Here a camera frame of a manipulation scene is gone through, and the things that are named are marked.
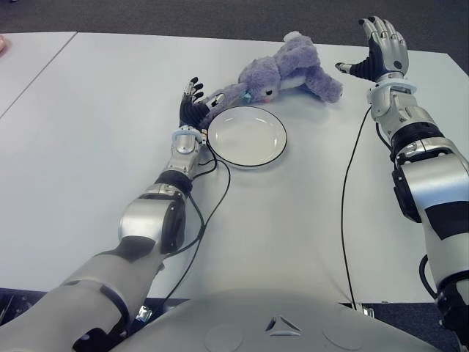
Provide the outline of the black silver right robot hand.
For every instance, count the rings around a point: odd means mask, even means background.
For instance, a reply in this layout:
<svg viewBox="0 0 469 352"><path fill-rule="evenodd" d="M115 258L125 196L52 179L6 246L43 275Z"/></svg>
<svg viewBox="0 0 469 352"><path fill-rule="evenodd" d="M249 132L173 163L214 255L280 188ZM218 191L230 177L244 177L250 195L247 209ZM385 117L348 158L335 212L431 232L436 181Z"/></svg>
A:
<svg viewBox="0 0 469 352"><path fill-rule="evenodd" d="M384 75L402 78L408 70L407 43L394 25L378 16L361 18L358 24L364 30L369 47L368 56L359 63L337 62L335 68L357 78L377 82Z"/></svg>

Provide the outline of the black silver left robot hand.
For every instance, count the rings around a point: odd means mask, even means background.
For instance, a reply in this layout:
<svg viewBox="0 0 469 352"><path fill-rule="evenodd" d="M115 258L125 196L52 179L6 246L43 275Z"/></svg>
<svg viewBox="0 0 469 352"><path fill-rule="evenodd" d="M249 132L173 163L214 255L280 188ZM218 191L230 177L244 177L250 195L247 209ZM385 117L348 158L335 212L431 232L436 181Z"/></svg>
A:
<svg viewBox="0 0 469 352"><path fill-rule="evenodd" d="M223 102L224 93L218 93L207 100L202 100L204 96L202 88L203 83L199 83L199 79L194 77L184 89L180 102L180 127L187 125L200 129L209 113Z"/></svg>

